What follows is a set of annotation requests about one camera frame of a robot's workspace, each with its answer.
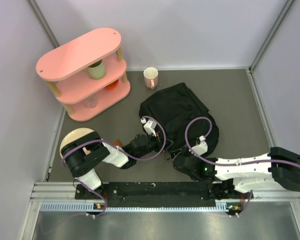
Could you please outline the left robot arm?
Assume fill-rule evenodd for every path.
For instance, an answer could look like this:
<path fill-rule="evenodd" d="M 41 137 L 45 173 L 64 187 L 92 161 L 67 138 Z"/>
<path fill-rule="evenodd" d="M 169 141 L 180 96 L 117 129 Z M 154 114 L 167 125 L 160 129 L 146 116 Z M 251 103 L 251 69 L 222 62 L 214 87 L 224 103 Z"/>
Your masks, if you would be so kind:
<path fill-rule="evenodd" d="M 161 133 L 157 132 L 156 136 L 138 134 L 125 146 L 121 146 L 119 141 L 113 143 L 115 147 L 106 142 L 94 142 L 72 151 L 84 143 L 100 139 L 96 131 L 78 128 L 66 135 L 59 148 L 62 163 L 70 170 L 73 178 L 86 186 L 87 194 L 95 199 L 104 191 L 103 183 L 94 170 L 98 164 L 104 162 L 125 170 L 137 163 L 126 154 L 140 159 L 153 151 L 159 152 L 164 142 Z"/>

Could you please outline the pink mug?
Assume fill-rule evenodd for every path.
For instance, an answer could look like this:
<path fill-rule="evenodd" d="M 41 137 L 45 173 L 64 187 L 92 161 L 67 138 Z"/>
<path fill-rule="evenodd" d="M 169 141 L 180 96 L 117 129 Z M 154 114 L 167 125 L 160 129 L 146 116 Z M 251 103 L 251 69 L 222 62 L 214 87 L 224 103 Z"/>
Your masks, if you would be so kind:
<path fill-rule="evenodd" d="M 159 71 L 154 67 L 148 67 L 143 71 L 143 77 L 146 87 L 153 90 L 158 85 Z"/>

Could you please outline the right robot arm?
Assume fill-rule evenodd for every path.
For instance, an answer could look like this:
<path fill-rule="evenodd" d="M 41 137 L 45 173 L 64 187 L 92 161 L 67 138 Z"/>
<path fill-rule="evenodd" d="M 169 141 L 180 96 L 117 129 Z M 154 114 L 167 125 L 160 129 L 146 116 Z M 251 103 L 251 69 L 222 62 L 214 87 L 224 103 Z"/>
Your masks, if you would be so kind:
<path fill-rule="evenodd" d="M 210 198 L 230 199 L 264 189 L 300 192 L 300 155 L 282 147 L 269 153 L 237 159 L 207 158 L 187 147 L 171 153 L 173 168 L 198 181 Z"/>

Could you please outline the black student backpack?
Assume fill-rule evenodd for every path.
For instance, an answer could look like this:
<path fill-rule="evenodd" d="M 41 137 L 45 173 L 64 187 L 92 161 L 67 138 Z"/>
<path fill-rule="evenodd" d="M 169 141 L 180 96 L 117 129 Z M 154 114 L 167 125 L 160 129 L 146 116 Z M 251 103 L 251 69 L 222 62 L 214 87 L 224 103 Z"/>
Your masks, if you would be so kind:
<path fill-rule="evenodd" d="M 187 132 L 189 144 L 194 146 L 197 138 L 205 136 L 208 150 L 203 156 L 207 157 L 219 142 L 220 131 L 209 114 L 209 109 L 184 82 L 159 90 L 148 97 L 140 104 L 139 116 L 149 116 L 160 123 L 167 141 L 173 141 L 173 145 L 167 150 L 171 154 L 180 152 L 186 146 L 186 127 L 198 117 L 210 119 L 212 128 L 210 122 L 204 119 L 192 123 Z"/>

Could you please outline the brown leather wallet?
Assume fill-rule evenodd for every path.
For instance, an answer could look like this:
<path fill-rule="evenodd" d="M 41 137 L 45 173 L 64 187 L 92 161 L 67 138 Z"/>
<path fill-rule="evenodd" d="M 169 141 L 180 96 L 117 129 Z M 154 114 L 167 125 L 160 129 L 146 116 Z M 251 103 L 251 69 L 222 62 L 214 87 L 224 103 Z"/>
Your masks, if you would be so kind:
<path fill-rule="evenodd" d="M 122 143 L 119 140 L 114 141 L 113 144 L 115 146 L 118 146 L 118 147 L 122 147 L 123 146 Z"/>

